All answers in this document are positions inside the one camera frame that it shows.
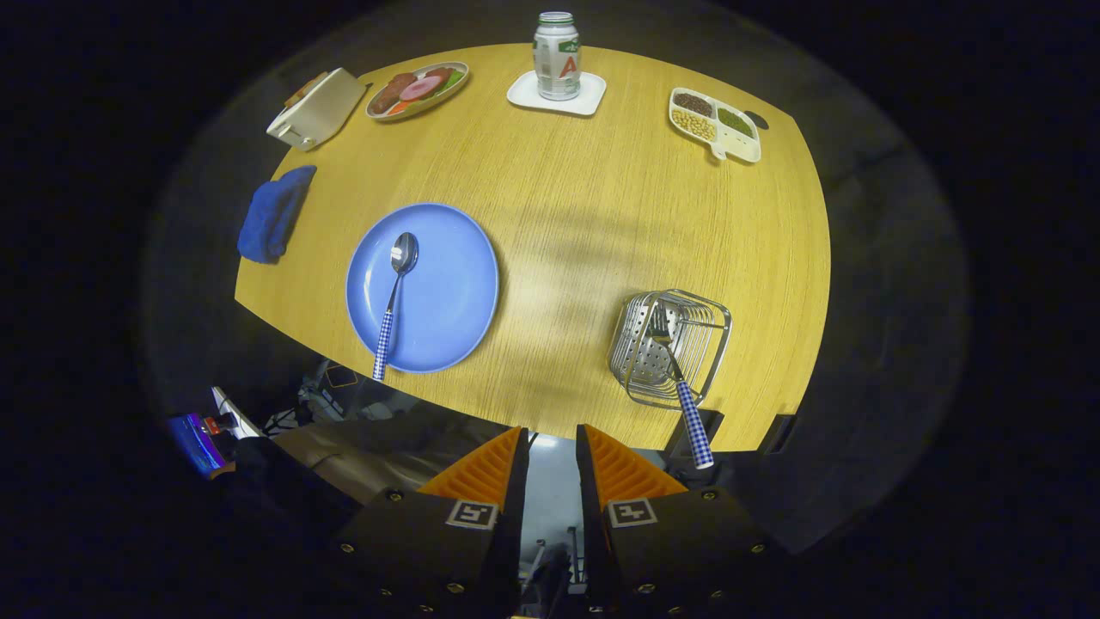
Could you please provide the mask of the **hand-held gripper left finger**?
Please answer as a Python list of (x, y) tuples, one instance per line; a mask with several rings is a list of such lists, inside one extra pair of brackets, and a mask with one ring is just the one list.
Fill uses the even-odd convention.
[(512, 427), (420, 489), (380, 491), (331, 541), (373, 618), (510, 618), (529, 463)]

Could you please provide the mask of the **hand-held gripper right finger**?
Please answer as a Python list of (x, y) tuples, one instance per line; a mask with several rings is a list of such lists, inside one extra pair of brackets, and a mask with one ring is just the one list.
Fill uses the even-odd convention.
[(735, 618), (770, 579), (773, 540), (730, 493), (688, 488), (594, 425), (578, 425), (575, 458), (590, 610)]

